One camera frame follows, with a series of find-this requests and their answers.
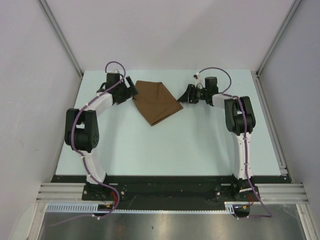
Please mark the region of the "brown cloth napkin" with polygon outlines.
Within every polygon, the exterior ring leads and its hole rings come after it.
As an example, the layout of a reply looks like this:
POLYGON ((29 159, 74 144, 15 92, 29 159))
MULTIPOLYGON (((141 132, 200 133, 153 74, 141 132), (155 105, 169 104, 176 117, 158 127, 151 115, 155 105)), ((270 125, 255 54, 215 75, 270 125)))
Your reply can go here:
POLYGON ((162 82, 138 80, 135 84, 138 94, 133 102, 144 119, 155 126, 183 109, 162 82))

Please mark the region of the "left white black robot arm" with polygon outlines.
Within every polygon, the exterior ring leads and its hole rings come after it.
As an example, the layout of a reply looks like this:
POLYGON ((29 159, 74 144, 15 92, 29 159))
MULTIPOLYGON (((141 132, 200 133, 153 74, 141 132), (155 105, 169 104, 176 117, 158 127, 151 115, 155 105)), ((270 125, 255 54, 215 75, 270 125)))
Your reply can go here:
POLYGON ((98 117, 108 108, 126 102, 139 92, 130 76, 118 71, 106 73, 106 81, 94 98, 82 108, 70 108, 66 112, 64 141, 76 152, 86 172, 86 183, 100 200, 117 190, 105 183, 107 173, 95 154, 100 140, 98 117))

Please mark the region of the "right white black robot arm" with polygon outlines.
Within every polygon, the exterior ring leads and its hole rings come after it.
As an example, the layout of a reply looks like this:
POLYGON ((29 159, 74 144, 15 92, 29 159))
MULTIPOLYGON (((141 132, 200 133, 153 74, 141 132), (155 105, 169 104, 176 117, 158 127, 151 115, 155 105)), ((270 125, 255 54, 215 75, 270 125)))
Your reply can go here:
POLYGON ((219 92, 218 79, 214 76, 201 79, 194 75, 195 84, 189 84, 178 99, 180 103, 206 104, 224 110, 225 125, 234 143, 234 171, 230 194, 242 201, 253 190, 254 175, 251 168, 251 135, 256 126, 256 118, 248 96, 238 97, 219 92))

